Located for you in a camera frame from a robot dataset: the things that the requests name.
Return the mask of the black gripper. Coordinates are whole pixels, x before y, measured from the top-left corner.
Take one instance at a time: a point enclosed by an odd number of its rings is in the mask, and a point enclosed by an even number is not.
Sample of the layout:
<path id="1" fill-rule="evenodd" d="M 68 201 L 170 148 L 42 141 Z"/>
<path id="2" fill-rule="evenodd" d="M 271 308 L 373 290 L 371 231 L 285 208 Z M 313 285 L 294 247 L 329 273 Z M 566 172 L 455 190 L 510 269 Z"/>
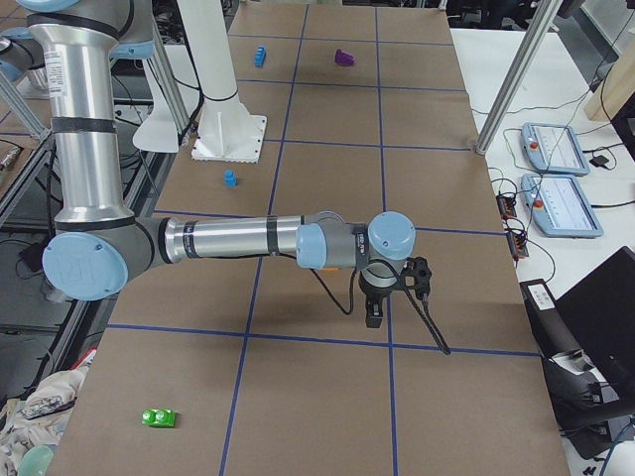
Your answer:
<path id="1" fill-rule="evenodd" d="M 378 287 L 369 283 L 364 276 L 361 276 L 358 282 L 365 295 L 365 325 L 368 328 L 380 328 L 384 317 L 383 301 L 396 289 L 397 285 Z"/>

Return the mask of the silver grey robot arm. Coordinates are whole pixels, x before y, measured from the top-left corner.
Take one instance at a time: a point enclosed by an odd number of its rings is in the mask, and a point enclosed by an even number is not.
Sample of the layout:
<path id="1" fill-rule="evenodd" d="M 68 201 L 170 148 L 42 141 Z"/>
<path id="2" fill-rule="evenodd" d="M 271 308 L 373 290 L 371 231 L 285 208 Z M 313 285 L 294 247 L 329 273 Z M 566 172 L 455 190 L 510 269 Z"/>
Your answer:
<path id="1" fill-rule="evenodd" d="M 27 1 L 30 34 L 44 52 L 63 208 L 45 247 L 49 282 L 70 298 L 119 293 L 146 271 L 184 259 L 282 256 L 313 272 L 348 269 L 365 294 L 365 322 L 380 325 L 384 299 L 415 281 L 416 230 L 387 211 L 369 223 L 334 212 L 182 222 L 139 218 L 125 204 L 111 61 L 155 51 L 148 1 Z"/>

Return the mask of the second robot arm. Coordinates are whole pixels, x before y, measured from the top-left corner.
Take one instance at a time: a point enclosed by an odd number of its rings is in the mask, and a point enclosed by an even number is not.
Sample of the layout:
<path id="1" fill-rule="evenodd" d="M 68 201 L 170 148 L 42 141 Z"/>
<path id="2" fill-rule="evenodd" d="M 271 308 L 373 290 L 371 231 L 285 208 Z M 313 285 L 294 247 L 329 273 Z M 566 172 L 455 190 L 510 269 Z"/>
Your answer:
<path id="1" fill-rule="evenodd" d="M 44 51 L 26 27 L 1 32 L 1 72 L 23 97 L 50 99 Z"/>

